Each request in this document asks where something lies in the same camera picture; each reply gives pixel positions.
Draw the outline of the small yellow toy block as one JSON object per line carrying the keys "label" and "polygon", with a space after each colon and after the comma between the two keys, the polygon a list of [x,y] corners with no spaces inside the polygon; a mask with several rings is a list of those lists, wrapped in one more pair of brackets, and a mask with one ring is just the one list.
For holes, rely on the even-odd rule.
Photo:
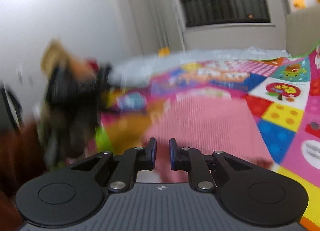
{"label": "small yellow toy block", "polygon": [[163,48],[160,48],[158,50],[158,56],[159,57],[165,57],[167,55],[170,54],[170,48],[169,47],[163,47]]}

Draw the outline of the colourful cartoon play mat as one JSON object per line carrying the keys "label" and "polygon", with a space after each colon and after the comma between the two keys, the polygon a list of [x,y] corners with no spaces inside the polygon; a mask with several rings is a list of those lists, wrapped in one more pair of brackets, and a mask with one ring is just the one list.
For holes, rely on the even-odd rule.
{"label": "colourful cartoon play mat", "polygon": [[319,230],[319,48],[294,58],[208,58],[152,76],[146,89],[113,90],[95,134],[95,151],[116,155],[157,139],[156,172],[172,171],[169,140],[204,154],[223,150],[300,182],[309,195],[302,218]]}

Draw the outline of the white vertical curtain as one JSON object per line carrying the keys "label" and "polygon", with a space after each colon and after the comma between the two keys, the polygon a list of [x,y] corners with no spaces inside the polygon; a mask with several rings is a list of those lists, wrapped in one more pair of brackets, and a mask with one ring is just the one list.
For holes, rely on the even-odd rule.
{"label": "white vertical curtain", "polygon": [[147,0],[161,48],[185,51],[184,17],[180,0]]}

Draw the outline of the pink knit sweater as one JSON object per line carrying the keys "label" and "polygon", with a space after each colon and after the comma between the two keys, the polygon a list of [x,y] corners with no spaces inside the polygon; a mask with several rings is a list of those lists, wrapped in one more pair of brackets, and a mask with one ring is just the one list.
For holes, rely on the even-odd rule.
{"label": "pink knit sweater", "polygon": [[163,183],[187,182],[183,171],[173,171],[169,140],[210,155],[224,151],[268,169],[273,159],[244,99],[189,97],[170,104],[145,132],[144,140],[157,140],[155,171]]}

